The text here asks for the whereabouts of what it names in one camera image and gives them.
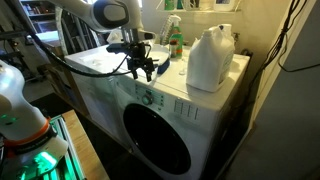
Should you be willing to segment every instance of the green light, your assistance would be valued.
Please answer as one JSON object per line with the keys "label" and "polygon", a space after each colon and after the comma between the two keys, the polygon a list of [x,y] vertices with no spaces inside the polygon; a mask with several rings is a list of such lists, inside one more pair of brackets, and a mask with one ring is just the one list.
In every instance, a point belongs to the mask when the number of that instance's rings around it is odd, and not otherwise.
{"label": "green light", "polygon": [[23,173],[20,180],[25,180],[25,179],[26,179],[26,173]]}
{"label": "green light", "polygon": [[53,171],[51,172],[51,179],[52,179],[52,180],[57,180],[57,179],[59,179],[56,170],[53,170]]}
{"label": "green light", "polygon": [[42,152],[40,153],[40,155],[42,157],[44,157],[47,161],[49,161],[53,166],[55,166],[57,164],[57,160],[54,159],[50,154],[48,154],[47,152]]}
{"label": "green light", "polygon": [[47,152],[41,152],[39,153],[35,158],[34,161],[37,163],[37,169],[39,171],[39,174],[43,174],[46,172],[49,172],[52,170],[56,164],[57,160],[53,158],[49,153]]}
{"label": "green light", "polygon": [[49,175],[44,175],[44,176],[42,177],[42,179],[43,179],[43,180],[50,180]]}

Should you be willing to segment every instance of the green spray bottle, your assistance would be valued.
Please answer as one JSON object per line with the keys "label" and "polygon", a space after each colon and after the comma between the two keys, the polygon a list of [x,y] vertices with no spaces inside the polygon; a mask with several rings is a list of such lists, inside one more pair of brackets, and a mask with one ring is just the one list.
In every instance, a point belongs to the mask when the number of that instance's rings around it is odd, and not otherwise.
{"label": "green spray bottle", "polygon": [[174,10],[174,0],[165,0],[164,10]]}
{"label": "green spray bottle", "polygon": [[169,43],[171,41],[176,41],[178,43],[177,45],[177,52],[176,57],[181,58],[182,57],[182,51],[183,51],[183,36],[181,33],[181,29],[179,27],[179,21],[181,21],[181,18],[177,15],[171,16],[172,22],[173,22],[173,29],[172,29],[172,35],[169,39]]}

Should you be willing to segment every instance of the shelf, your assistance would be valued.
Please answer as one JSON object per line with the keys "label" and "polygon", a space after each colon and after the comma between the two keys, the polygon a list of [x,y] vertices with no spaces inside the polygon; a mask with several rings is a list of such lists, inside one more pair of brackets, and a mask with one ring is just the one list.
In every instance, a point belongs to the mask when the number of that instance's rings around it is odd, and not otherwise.
{"label": "shelf", "polygon": [[0,40],[7,40],[17,37],[23,37],[28,35],[28,33],[24,30],[21,31],[7,31],[7,32],[1,32],[0,33]]}
{"label": "shelf", "polygon": [[39,16],[52,16],[55,15],[54,13],[45,13],[45,14],[32,14],[28,15],[29,17],[39,17]]}
{"label": "shelf", "polygon": [[39,2],[39,1],[45,1],[45,0],[20,0],[20,2]]}
{"label": "shelf", "polygon": [[164,10],[164,1],[161,0],[156,7],[156,10],[158,12],[166,12],[166,13],[217,13],[217,14],[232,14],[241,11],[240,4],[242,0],[239,0],[238,3],[235,5],[235,8],[232,11],[214,11],[213,10],[213,4],[210,8],[191,8],[190,4],[185,4],[184,9],[174,9],[174,10]]}
{"label": "shelf", "polygon": [[45,24],[45,23],[54,23],[55,20],[49,20],[49,21],[35,21],[32,22],[32,24]]}

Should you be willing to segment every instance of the wire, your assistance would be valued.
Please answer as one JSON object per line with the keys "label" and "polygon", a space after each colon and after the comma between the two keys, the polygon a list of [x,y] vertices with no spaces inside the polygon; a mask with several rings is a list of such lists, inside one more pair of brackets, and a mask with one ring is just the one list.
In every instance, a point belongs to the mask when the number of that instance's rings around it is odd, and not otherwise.
{"label": "wire", "polygon": [[[290,24],[290,20],[291,20],[291,16],[292,14],[296,11],[297,7],[300,4],[300,0],[292,0],[290,7],[289,7],[289,11],[288,11],[288,15],[287,18],[285,19],[285,22],[283,24],[281,33],[279,34],[276,42],[273,44],[273,46],[271,47],[271,49],[268,51],[267,53],[267,57],[265,59],[265,61],[262,63],[262,65],[260,66],[260,68],[258,69],[258,71],[255,73],[253,79],[250,81],[249,83],[249,88],[248,88],[248,92],[246,94],[246,101],[247,103],[249,103],[249,98],[250,95],[253,91],[253,87],[255,85],[255,83],[258,80],[258,77],[261,76],[262,72],[274,61],[274,59],[278,56],[278,54],[280,53],[281,49],[282,49],[282,44],[285,41],[285,38],[287,36],[287,32],[290,30],[290,28],[292,27],[292,25],[294,24],[294,20],[296,19],[296,17],[298,17],[298,15],[302,12],[302,9],[305,7],[305,4],[307,3],[308,0],[305,0],[303,5],[301,6],[300,10],[297,12],[297,14],[295,15],[295,17],[292,19],[291,24]],[[280,57],[283,56],[283,54],[287,51],[287,45],[285,45],[284,51],[281,53]]]}
{"label": "wire", "polygon": [[150,51],[151,51],[151,45],[150,45],[150,44],[146,44],[146,46],[149,47],[148,53],[147,53],[147,55],[146,55],[146,58],[148,58],[148,57],[149,57],[149,54],[150,54]]}
{"label": "wire", "polygon": [[307,4],[307,0],[304,1],[303,5],[301,6],[301,9],[299,10],[299,12],[296,14],[296,16],[292,19],[291,25],[288,27],[288,30],[291,29],[291,27],[294,24],[294,21],[296,20],[296,18],[298,17],[298,15],[301,13],[302,9],[305,7],[305,5]]}
{"label": "wire", "polygon": [[74,73],[83,75],[83,76],[88,76],[88,77],[95,77],[95,78],[104,78],[104,77],[110,77],[110,76],[118,76],[118,75],[123,75],[123,74],[128,74],[130,72],[125,72],[125,73],[115,73],[115,71],[111,72],[111,73],[100,73],[100,74],[93,74],[93,73],[88,73],[79,69],[74,68],[73,66],[71,66],[70,64],[67,64],[65,61],[61,60],[58,56],[56,56],[53,52],[51,52],[50,50],[48,50],[43,43],[41,42],[41,40],[39,39],[39,37],[33,32],[33,30],[29,27],[28,23],[26,22],[26,20],[22,17],[22,15],[19,13],[19,11],[17,10],[16,6],[11,2],[11,0],[5,0],[5,2],[7,3],[7,5],[10,7],[10,9],[12,10],[12,12],[15,14],[15,16],[19,19],[19,21],[21,22],[22,26],[26,29],[26,31],[30,34],[30,36],[33,38],[33,40],[36,42],[36,44],[52,59],[54,59],[59,65],[63,66],[64,68],[66,68],[69,71],[72,71]]}
{"label": "wire", "polygon": [[114,69],[114,70],[112,71],[112,73],[116,73],[116,72],[120,69],[120,67],[122,66],[122,64],[124,63],[124,61],[127,59],[127,57],[128,57],[128,54],[123,58],[123,60],[121,61],[121,63],[118,65],[118,67],[116,67],[116,69]]}
{"label": "wire", "polygon": [[286,42],[285,48],[284,48],[283,52],[280,54],[280,56],[279,56],[279,58],[278,58],[278,61],[277,61],[279,67],[280,67],[283,71],[292,73],[292,72],[304,71],[304,70],[308,70],[308,69],[312,69],[312,68],[316,68],[316,67],[319,67],[319,66],[320,66],[320,63],[319,63],[319,64],[315,64],[315,65],[311,65],[311,66],[306,66],[306,67],[302,67],[302,68],[291,69],[291,70],[285,68],[284,65],[282,65],[282,64],[280,63],[280,59],[281,59],[281,57],[287,52],[287,45],[288,45],[288,36],[287,36],[287,35],[286,35],[286,39],[285,39],[285,40],[286,40],[286,41],[285,41],[285,42]]}

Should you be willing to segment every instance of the washing machine door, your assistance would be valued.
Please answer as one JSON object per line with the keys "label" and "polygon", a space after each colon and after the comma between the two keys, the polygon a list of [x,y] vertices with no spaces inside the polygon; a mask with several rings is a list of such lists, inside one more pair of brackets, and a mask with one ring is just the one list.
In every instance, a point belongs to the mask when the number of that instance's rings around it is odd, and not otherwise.
{"label": "washing machine door", "polygon": [[186,145],[162,117],[139,104],[128,105],[123,116],[133,143],[154,165],[172,174],[189,170],[191,160]]}

